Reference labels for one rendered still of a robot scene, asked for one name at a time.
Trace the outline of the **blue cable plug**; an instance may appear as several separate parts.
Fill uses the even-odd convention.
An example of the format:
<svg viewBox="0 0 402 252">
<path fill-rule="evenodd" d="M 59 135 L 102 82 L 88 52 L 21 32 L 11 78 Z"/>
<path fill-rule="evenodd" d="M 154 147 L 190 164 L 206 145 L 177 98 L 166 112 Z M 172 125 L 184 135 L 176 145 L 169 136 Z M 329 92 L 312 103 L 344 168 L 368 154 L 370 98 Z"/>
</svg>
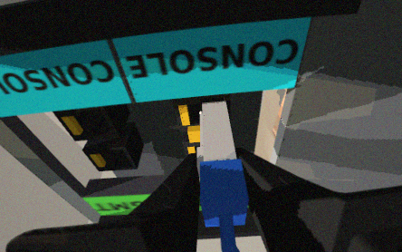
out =
<svg viewBox="0 0 402 252">
<path fill-rule="evenodd" d="M 203 102 L 200 125 L 188 126 L 187 133 L 189 142 L 200 142 L 196 164 L 206 227 L 220 227 L 222 252 L 240 252 L 234 226 L 244 225 L 249 198 L 226 101 Z"/>
</svg>

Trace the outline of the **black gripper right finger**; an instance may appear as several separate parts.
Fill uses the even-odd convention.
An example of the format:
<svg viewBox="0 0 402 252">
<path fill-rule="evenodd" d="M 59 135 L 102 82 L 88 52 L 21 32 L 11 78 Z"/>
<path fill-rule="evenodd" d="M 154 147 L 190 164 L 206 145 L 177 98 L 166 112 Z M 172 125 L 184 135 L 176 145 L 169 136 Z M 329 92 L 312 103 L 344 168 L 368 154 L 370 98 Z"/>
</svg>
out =
<svg viewBox="0 0 402 252">
<path fill-rule="evenodd" d="M 402 185 L 342 193 L 243 148 L 235 153 L 267 252 L 348 252 L 358 234 L 402 227 Z"/>
</svg>

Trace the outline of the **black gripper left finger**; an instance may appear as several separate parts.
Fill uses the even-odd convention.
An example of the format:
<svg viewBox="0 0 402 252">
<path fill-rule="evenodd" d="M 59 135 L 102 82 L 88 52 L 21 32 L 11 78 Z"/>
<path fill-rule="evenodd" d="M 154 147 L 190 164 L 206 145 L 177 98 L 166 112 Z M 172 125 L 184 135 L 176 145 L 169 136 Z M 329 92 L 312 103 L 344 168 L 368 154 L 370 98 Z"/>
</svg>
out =
<svg viewBox="0 0 402 252">
<path fill-rule="evenodd" d="M 199 202 L 196 153 L 189 153 L 125 218 L 29 230 L 5 252 L 196 252 Z"/>
</svg>

